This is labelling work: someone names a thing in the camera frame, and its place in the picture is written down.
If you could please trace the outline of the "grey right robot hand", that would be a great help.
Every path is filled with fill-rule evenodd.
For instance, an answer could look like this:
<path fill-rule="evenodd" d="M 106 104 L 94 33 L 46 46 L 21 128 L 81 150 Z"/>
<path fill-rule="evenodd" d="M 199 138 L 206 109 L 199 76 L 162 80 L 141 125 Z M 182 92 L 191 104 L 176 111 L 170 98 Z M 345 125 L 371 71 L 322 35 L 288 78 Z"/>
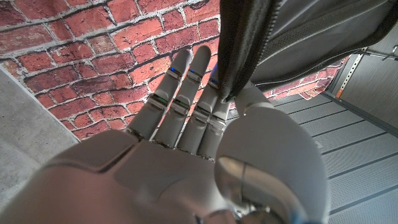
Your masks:
<path fill-rule="evenodd" d="M 124 131 L 46 163 L 2 223 L 326 223 L 327 176 L 312 137 L 247 83 L 226 122 L 211 58 L 181 50 Z"/>

